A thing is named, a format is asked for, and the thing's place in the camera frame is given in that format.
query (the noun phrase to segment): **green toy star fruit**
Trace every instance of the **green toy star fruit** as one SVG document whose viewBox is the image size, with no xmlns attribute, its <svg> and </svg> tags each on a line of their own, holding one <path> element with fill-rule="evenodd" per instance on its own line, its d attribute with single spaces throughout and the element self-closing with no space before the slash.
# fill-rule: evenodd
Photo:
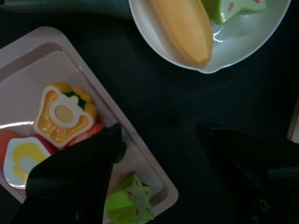
<svg viewBox="0 0 299 224">
<path fill-rule="evenodd" d="M 267 9 L 267 0 L 199 0 L 201 1 L 209 19 L 216 24 L 224 24 L 237 14 L 255 13 Z"/>
<path fill-rule="evenodd" d="M 149 204 L 151 188 L 136 174 L 129 176 L 107 197 L 107 217 L 116 224 L 137 224 L 155 218 Z"/>
</svg>

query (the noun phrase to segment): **red toy item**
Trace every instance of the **red toy item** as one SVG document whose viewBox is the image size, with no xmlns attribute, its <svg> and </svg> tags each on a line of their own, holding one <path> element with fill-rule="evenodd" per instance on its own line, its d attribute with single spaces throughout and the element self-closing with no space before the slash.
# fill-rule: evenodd
<svg viewBox="0 0 299 224">
<path fill-rule="evenodd" d="M 0 130 L 0 166 L 4 166 L 8 142 L 15 137 L 19 137 L 19 135 L 13 131 L 8 129 Z"/>
</svg>

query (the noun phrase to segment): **white plate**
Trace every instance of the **white plate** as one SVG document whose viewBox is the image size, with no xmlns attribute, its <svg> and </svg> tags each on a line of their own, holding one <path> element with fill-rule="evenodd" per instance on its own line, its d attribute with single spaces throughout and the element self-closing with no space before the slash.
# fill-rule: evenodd
<svg viewBox="0 0 299 224">
<path fill-rule="evenodd" d="M 156 216 L 177 200 L 173 183 L 71 42 L 51 27 L 36 29 L 0 50 L 0 130 L 12 130 L 21 136 L 35 134 L 33 120 L 39 112 L 43 89 L 57 81 L 65 81 L 85 89 L 97 106 L 100 121 L 107 127 L 115 123 L 123 126 L 127 152 L 121 162 L 113 166 L 107 194 L 115 191 L 124 178 L 135 172 L 152 188 L 151 203 Z M 0 184 L 24 202 L 24 191 L 5 183 L 3 167 Z"/>
<path fill-rule="evenodd" d="M 212 74 L 247 58 L 266 43 L 284 17 L 291 0 L 268 0 L 267 11 L 233 17 L 224 25 L 212 24 L 213 48 L 207 66 L 187 61 L 171 45 L 147 0 L 129 0 L 135 23 L 145 42 L 176 66 Z"/>
</svg>

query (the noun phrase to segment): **toy food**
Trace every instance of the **toy food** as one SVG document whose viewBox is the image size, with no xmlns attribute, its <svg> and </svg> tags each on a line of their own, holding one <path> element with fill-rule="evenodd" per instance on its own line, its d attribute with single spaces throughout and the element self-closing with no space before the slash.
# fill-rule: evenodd
<svg viewBox="0 0 299 224">
<path fill-rule="evenodd" d="M 32 168 L 55 152 L 57 149 L 40 136 L 12 138 L 4 156 L 4 179 L 9 186 L 24 190 Z"/>
<path fill-rule="evenodd" d="M 179 53 L 204 66 L 211 60 L 212 29 L 201 1 L 149 0 L 149 3 Z"/>
<path fill-rule="evenodd" d="M 240 12 L 267 9 L 267 0 L 201 0 L 209 18 L 216 24 L 225 23 Z"/>
<path fill-rule="evenodd" d="M 19 135 L 8 130 L 3 129 L 0 130 L 0 166 L 4 166 L 4 161 L 5 161 L 5 150 L 7 150 L 7 145 L 8 142 L 12 138 L 19 137 Z"/>
<path fill-rule="evenodd" d="M 87 132 L 97 119 L 97 109 L 89 94 L 65 82 L 45 87 L 33 130 L 57 148 Z"/>
<path fill-rule="evenodd" d="M 144 186 L 136 174 L 120 184 L 107 197 L 107 216 L 116 224 L 137 224 L 155 218 L 151 204 L 151 188 Z"/>
</svg>

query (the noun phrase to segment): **yellow toy bell pepper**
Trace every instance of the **yellow toy bell pepper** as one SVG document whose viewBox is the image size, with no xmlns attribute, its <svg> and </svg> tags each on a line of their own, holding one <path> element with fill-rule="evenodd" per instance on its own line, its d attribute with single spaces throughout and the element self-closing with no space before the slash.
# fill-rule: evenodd
<svg viewBox="0 0 299 224">
<path fill-rule="evenodd" d="M 53 146 L 63 148 L 72 138 L 87 132 L 99 112 L 81 87 L 57 82 L 45 87 L 33 130 Z"/>
</svg>

